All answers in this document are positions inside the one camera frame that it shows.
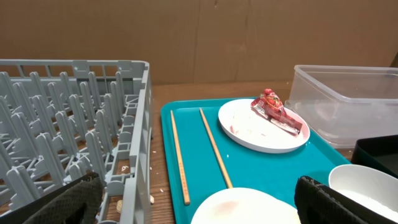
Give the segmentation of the red snack wrapper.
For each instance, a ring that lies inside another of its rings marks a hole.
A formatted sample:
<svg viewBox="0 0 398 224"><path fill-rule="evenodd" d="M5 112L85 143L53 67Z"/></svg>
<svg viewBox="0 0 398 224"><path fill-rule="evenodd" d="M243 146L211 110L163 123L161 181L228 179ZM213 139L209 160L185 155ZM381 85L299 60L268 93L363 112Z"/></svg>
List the red snack wrapper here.
<svg viewBox="0 0 398 224"><path fill-rule="evenodd" d="M280 129L294 136L300 134L302 123L286 113L282 101L273 90L265 89L251 102L251 108Z"/></svg>

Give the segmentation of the grey-green bowl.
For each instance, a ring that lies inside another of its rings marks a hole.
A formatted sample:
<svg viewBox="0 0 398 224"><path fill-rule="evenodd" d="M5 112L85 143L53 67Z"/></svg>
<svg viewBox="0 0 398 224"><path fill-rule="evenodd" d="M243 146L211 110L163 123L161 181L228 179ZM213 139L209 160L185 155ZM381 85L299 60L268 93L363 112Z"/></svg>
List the grey-green bowl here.
<svg viewBox="0 0 398 224"><path fill-rule="evenodd" d="M331 189L397 223L397 178L376 169L345 164L329 174Z"/></svg>

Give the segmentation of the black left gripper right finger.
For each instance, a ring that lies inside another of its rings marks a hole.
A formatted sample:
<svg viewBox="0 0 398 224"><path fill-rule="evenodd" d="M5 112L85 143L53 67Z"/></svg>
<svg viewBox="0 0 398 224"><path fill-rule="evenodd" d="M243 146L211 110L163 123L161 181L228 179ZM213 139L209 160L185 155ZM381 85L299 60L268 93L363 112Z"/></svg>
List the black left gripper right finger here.
<svg viewBox="0 0 398 224"><path fill-rule="evenodd" d="M294 203L301 224L395 224L309 176L298 179Z"/></svg>

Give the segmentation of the large white plate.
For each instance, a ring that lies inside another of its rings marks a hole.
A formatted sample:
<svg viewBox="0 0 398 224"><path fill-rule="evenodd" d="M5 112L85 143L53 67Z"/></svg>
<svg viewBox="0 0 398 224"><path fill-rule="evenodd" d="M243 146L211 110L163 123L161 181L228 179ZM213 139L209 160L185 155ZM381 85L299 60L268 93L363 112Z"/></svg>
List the large white plate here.
<svg viewBox="0 0 398 224"><path fill-rule="evenodd" d="M303 146L310 138L308 124L292 110L285 112L302 123L298 135L284 131L251 109L252 99L231 100L220 107L218 119L223 131L238 144L259 152L282 154Z"/></svg>

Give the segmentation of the small pink plate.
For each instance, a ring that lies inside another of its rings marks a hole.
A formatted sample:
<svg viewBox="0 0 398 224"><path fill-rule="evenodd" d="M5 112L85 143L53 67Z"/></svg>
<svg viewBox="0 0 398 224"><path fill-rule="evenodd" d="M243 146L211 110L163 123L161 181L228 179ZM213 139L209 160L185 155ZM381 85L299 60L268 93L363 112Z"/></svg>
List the small pink plate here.
<svg viewBox="0 0 398 224"><path fill-rule="evenodd" d="M299 224L297 209L255 189L220 190L204 200L192 224Z"/></svg>

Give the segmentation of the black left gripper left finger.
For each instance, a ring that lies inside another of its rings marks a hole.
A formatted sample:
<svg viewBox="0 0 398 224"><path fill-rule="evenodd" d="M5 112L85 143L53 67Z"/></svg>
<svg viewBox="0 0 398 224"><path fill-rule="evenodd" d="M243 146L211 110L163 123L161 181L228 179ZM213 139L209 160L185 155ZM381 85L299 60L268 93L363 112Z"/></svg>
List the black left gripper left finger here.
<svg viewBox="0 0 398 224"><path fill-rule="evenodd" d="M1 224L93 224L102 196L102 181L92 172L1 217Z"/></svg>

